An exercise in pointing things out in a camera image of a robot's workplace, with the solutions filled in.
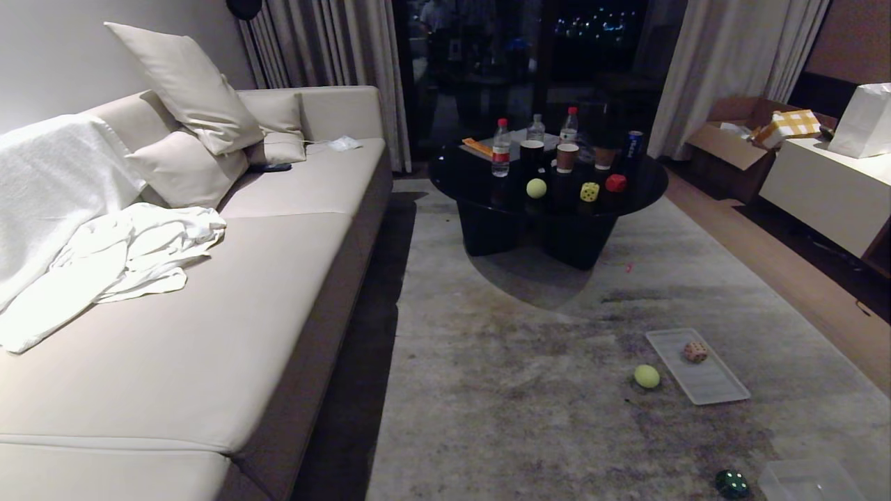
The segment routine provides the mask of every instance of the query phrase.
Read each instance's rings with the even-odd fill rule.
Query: sofa armrest
[[[303,87],[297,90],[300,95],[300,124],[308,140],[384,136],[377,87]]]

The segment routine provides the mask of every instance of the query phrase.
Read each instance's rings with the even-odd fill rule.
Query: beige sofa
[[[246,175],[183,290],[0,356],[0,498],[287,499],[392,187],[377,89],[299,92],[307,139],[362,147]],[[180,127],[151,92],[87,113],[131,151]]]

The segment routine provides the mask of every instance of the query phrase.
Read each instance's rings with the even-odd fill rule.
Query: yellow checkered gift box
[[[808,137],[820,134],[820,121],[810,110],[775,111],[771,123],[752,132],[751,139],[768,150],[792,137]]]

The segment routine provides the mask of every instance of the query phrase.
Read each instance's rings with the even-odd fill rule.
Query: white cabinet
[[[828,144],[786,140],[760,194],[863,258],[891,216],[891,154],[858,160]]]

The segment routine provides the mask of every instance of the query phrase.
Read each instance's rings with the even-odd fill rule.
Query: plastic tray
[[[752,394],[695,329],[653,331],[647,333],[647,340],[693,404],[707,406],[751,398]],[[699,341],[708,348],[704,362],[693,364],[683,355],[683,347],[691,341]]]
[[[773,461],[758,487],[768,501],[866,501],[835,459]]]

